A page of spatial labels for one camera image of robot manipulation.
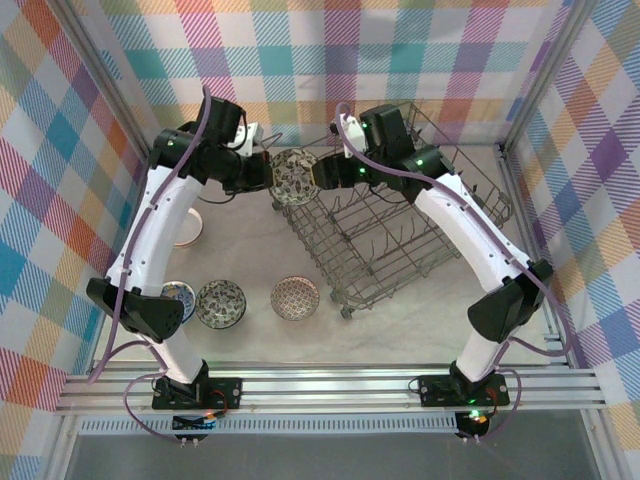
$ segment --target bowl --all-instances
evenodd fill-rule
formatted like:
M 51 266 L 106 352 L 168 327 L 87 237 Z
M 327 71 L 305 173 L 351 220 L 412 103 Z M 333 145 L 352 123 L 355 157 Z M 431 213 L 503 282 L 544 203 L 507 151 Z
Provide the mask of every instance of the bowl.
M 234 326 L 247 310 L 242 289 L 230 280 L 214 280 L 198 292 L 196 313 L 209 328 L 222 330 Z
M 178 229 L 175 247 L 188 247 L 202 234 L 202 217 L 195 208 L 190 208 Z
M 318 288 L 308 278 L 284 278 L 271 292 L 271 307 L 285 320 L 299 321 L 309 318 L 319 304 Z
M 180 281 L 167 282 L 162 285 L 161 295 L 182 302 L 182 305 L 184 305 L 182 324 L 187 323 L 196 308 L 196 292 L 194 292 L 193 288 Z
M 284 150 L 271 159 L 273 186 L 269 189 L 273 198 L 282 205 L 304 205 L 320 192 L 315 184 L 311 168 L 317 157 L 302 148 Z

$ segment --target wire dish rack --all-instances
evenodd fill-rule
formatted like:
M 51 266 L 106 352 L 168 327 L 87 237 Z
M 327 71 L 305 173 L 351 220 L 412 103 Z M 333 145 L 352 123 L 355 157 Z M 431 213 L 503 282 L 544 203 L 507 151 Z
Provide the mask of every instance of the wire dish rack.
M 452 143 L 414 104 L 404 103 L 400 109 L 416 148 Z M 335 147 L 327 155 L 333 154 L 342 144 L 331 137 L 313 143 L 332 141 Z M 501 228 L 512 215 L 509 197 L 460 148 L 441 149 L 474 200 Z M 384 184 L 322 191 L 303 206 L 274 201 L 273 208 L 282 211 L 315 260 L 332 288 L 331 300 L 342 304 L 345 319 L 351 319 L 356 310 L 371 309 L 376 302 L 392 298 L 450 258 L 460 257 L 434 221 Z

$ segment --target plaid wall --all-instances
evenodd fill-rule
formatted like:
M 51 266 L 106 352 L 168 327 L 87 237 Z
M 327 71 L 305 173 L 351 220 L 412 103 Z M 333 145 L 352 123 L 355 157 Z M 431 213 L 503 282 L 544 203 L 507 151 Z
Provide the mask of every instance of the plaid wall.
M 73 3 L 151 138 L 195 118 L 205 83 L 300 145 L 341 101 L 419 100 L 454 142 L 503 138 L 571 0 Z
M 30 479 L 101 323 L 142 164 L 44 0 L 0 14 L 0 479 Z
M 601 1 L 518 148 L 579 359 L 640 478 L 640 7 Z

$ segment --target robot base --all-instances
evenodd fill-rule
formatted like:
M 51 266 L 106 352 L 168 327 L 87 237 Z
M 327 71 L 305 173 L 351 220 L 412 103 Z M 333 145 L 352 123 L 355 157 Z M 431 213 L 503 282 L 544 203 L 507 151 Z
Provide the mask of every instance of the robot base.
M 453 387 L 451 375 L 422 375 L 416 380 L 416 393 L 420 394 L 423 407 L 504 407 L 510 403 L 504 376 L 497 373 L 489 375 L 477 388 L 464 395 Z
M 241 378 L 198 378 L 191 385 L 161 377 L 154 386 L 154 410 L 237 410 L 242 396 Z

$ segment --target metal frame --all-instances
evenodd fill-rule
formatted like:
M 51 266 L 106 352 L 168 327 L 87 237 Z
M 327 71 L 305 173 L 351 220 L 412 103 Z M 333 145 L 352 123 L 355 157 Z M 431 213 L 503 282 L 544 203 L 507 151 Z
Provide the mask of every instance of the metal frame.
M 110 77 L 102 59 L 86 34 L 81 22 L 67 0 L 48 0 L 52 10 L 65 26 L 74 46 L 80 52 L 89 72 L 114 110 L 115 116 L 129 135 L 141 156 L 149 151 L 142 130 Z M 508 134 L 506 150 L 512 151 L 523 135 L 535 109 L 555 78 L 580 28 L 589 17 L 597 0 L 576 0 L 574 7 L 551 49 L 543 69 L 527 96 Z M 528 253 L 539 253 L 533 241 L 531 226 L 524 215 L 523 201 L 513 182 L 509 162 L 500 161 L 505 188 L 516 209 L 516 218 Z M 558 319 L 547 310 L 547 347 L 562 348 Z M 603 478 L 631 478 L 624 454 L 613 432 L 605 401 L 592 370 L 576 369 L 576 360 L 552 360 L 549 366 L 514 365 L 523 375 L 523 396 L 520 409 L 579 409 Z M 86 377 L 71 377 L 65 386 L 55 428 L 45 442 L 44 468 L 40 478 L 64 478 L 78 435 L 86 434 L 88 419 L 117 420 L 122 418 L 121 395 L 124 387 L 134 378 L 155 370 L 149 362 L 112 361 L 105 374 L 94 387 L 84 385 Z M 236 417 L 276 419 L 287 417 L 317 418 L 317 414 L 339 415 L 339 418 L 361 418 L 376 413 L 398 418 L 447 418 L 451 410 L 423 409 L 416 395 L 407 389 L 408 382 L 417 375 L 444 374 L 445 366 L 429 365 L 237 365 L 212 367 L 212 375 L 241 376 L 245 379 L 243 407 Z M 514 388 L 514 379 L 508 378 Z M 134 388 L 131 405 L 144 420 L 161 420 L 173 412 L 150 410 L 151 389 L 146 384 Z
M 69 4 L 68 0 L 47 0 L 47 3 L 60 24 L 64 26 L 65 33 L 78 51 L 93 81 L 129 137 L 132 147 L 141 158 L 146 158 L 149 155 L 150 145 L 146 141 L 133 113 L 127 106 L 127 102 L 118 90 L 115 80 L 109 74 L 109 70 L 104 64 L 93 40 L 91 40 L 91 37 L 82 26 L 82 22 L 74 8 Z
M 159 433 L 184 434 L 173 428 L 169 415 L 147 415 L 146 423 Z M 81 416 L 77 427 L 80 435 L 145 435 L 133 419 L 124 415 Z M 456 417 L 453 412 L 379 413 L 370 414 L 243 414 L 236 413 L 216 420 L 208 428 L 192 428 L 189 432 L 220 435 L 228 433 L 252 434 L 371 434 L 371 433 L 455 433 Z
M 598 0 L 574 0 L 573 6 L 556 40 L 549 49 L 549 56 L 540 68 L 531 90 L 522 103 L 522 107 L 513 120 L 513 124 L 504 142 L 505 151 L 513 152 L 522 138 L 542 98 L 556 78 L 562 64 L 567 59 L 571 47 L 578 38 L 580 30 L 591 16 Z
M 542 252 L 534 240 L 533 227 L 527 217 L 522 194 L 517 188 L 516 176 L 512 169 L 512 163 L 509 161 L 509 153 L 507 153 L 504 146 L 498 145 L 496 145 L 495 153 L 503 185 L 513 201 L 516 223 L 520 237 L 525 242 L 525 250 L 535 258 L 541 258 Z M 564 344 L 564 339 L 561 336 L 562 328 L 560 326 L 560 319 L 556 313 L 549 308 L 547 302 L 544 303 L 543 308 L 549 329 L 547 338 L 556 338 L 560 344 Z M 566 361 L 567 365 L 572 369 L 577 368 L 578 362 L 573 352 L 569 352 Z M 606 409 L 589 409 L 582 410 L 581 414 L 591 449 L 593 450 L 602 478 L 633 478 L 629 464 L 614 431 L 609 412 Z

